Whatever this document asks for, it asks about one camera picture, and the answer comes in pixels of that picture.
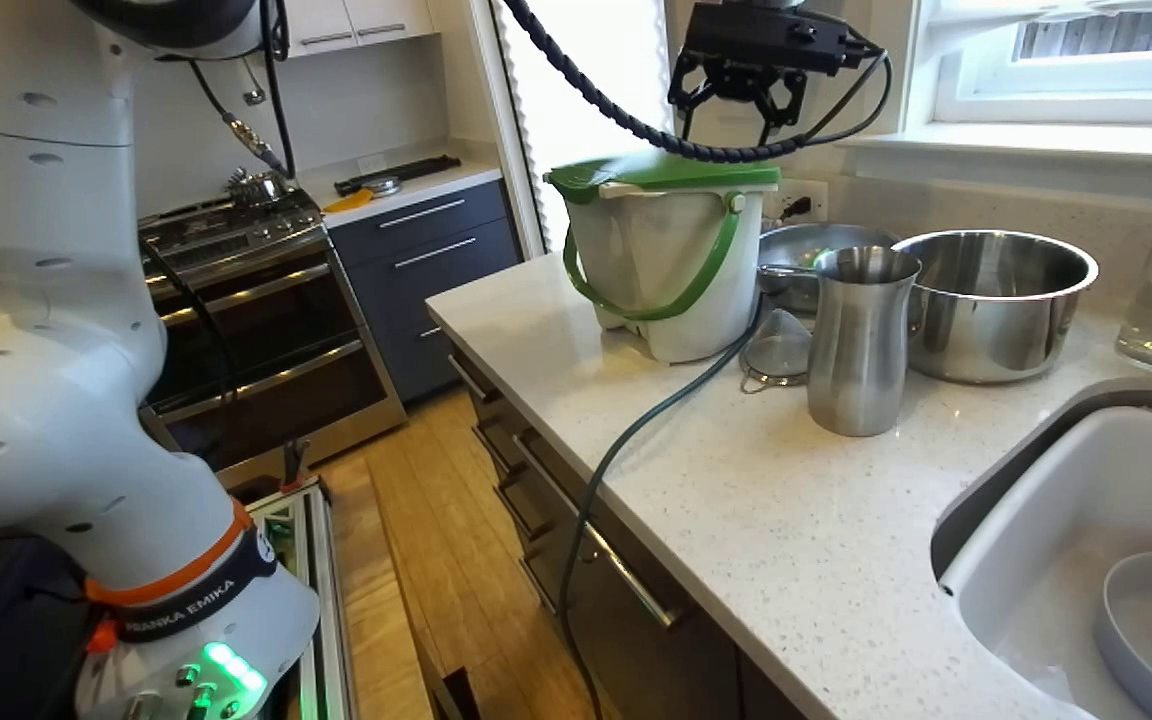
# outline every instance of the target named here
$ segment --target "stainless steel pitcher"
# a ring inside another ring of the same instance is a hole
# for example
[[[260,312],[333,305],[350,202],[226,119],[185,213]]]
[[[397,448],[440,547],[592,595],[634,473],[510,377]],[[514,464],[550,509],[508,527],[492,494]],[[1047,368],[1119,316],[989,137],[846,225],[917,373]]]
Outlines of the stainless steel pitcher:
[[[886,247],[851,247],[814,259],[820,306],[808,363],[808,410],[850,437],[896,424],[909,365],[909,296],[923,264]]]

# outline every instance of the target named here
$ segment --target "kitchen counter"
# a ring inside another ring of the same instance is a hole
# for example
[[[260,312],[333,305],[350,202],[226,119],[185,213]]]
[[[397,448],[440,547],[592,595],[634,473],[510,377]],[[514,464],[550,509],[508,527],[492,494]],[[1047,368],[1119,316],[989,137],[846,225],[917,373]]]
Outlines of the kitchen counter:
[[[602,332],[555,256],[429,305],[585,478],[704,366],[660,365],[631,334]],[[956,498],[1089,386],[1152,387],[1112,350],[1116,316],[1090,305],[1047,377],[968,387],[910,373],[899,425],[874,438],[818,427],[803,388],[742,395],[732,363],[628,444],[602,497],[809,717],[1087,717],[975,641],[929,546]]]
[[[319,204],[320,209],[326,209],[335,200],[340,200],[333,183],[343,181],[351,176],[357,176],[357,167],[343,168],[332,165],[328,168],[306,170],[300,176],[301,187],[310,194],[310,197]],[[495,165],[484,162],[463,161],[461,167],[452,168],[430,176],[410,179],[403,181],[402,190],[389,197],[381,197],[378,200],[367,202],[362,209],[347,210],[343,213],[328,213],[324,222],[328,229],[338,228],[340,225],[357,222],[357,220],[374,218],[391,210],[407,209],[417,202],[433,200],[435,197],[450,192],[460,192],[468,188],[493,182],[500,179],[500,168]]]

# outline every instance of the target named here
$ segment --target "franka emika robot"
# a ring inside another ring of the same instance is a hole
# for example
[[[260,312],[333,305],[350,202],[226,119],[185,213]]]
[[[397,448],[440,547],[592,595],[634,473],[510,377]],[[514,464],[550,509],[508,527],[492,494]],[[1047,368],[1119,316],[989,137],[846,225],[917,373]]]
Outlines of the franka emika robot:
[[[500,1],[567,82],[593,88],[525,0]],[[767,123],[758,146],[696,145],[596,88],[586,97],[652,145],[707,161],[771,159],[858,132],[814,127],[765,143],[797,122],[805,73],[869,59],[840,106],[879,65],[890,85],[886,53],[799,1],[696,6],[676,65],[669,101],[685,128],[710,97],[749,103]],[[286,44],[282,0],[0,0],[0,528],[63,548],[108,614],[116,642],[88,653],[74,688],[83,720],[250,717],[319,620],[314,592],[205,462],[156,445],[136,414],[161,372],[166,331],[137,248],[134,74],[157,60],[262,51],[275,73]],[[685,88],[698,69],[704,79]],[[785,108],[773,86],[790,96]],[[253,154],[294,174],[223,119]]]

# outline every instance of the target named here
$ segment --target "orange band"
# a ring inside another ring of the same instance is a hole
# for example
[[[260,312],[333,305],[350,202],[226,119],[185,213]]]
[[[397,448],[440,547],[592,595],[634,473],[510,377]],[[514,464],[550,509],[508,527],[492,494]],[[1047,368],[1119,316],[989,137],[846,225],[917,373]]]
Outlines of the orange band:
[[[247,510],[243,510],[243,506],[238,505],[237,500],[233,502],[234,521],[229,524],[229,529],[225,530],[225,535],[220,536],[219,541],[212,544],[202,555],[189,561],[189,564],[184,566],[184,568],[180,568],[166,578],[156,579],[156,582],[150,584],[141,585],[141,588],[126,589],[126,591],[111,591],[111,589],[101,588],[100,583],[97,583],[96,579],[88,578],[88,582],[84,583],[86,585],[84,589],[88,592],[88,600],[118,607],[145,605],[145,602],[153,602],[161,597],[177,592],[179,589],[185,588],[189,583],[200,578],[206,570],[211,569],[212,564],[215,564],[220,560],[220,556],[233,546],[238,537],[243,535],[243,530],[252,526],[251,515],[248,515]]]

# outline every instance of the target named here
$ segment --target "white bucket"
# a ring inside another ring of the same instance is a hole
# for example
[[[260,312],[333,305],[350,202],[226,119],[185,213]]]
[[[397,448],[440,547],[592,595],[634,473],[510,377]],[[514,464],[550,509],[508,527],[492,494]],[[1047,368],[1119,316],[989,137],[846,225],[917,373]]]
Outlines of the white bucket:
[[[685,363],[714,355],[741,336],[755,310],[763,194],[768,190],[774,187],[643,191],[631,184],[602,184],[598,200],[567,204],[571,234],[566,255],[573,283],[594,302],[604,328],[639,334],[655,359]],[[699,298],[667,319],[636,319],[676,304],[698,283],[710,256],[721,250],[728,222],[735,223],[730,245]],[[577,252],[584,278],[571,273]]]

